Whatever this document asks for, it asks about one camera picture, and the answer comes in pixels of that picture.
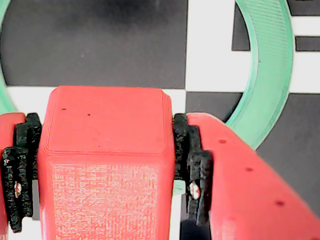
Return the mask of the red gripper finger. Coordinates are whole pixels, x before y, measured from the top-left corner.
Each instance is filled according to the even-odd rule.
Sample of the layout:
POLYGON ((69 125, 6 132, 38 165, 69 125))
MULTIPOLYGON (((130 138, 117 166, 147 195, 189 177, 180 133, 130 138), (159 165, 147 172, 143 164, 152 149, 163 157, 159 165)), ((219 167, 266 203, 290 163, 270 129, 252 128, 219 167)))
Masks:
POLYGON ((34 214, 33 181, 38 178, 37 154, 42 124, 37 113, 0 116, 0 238, 8 229, 22 231, 22 220, 34 214))
POLYGON ((173 117, 175 179, 186 213, 214 240, 317 240, 320 220, 298 194, 222 121, 173 117))

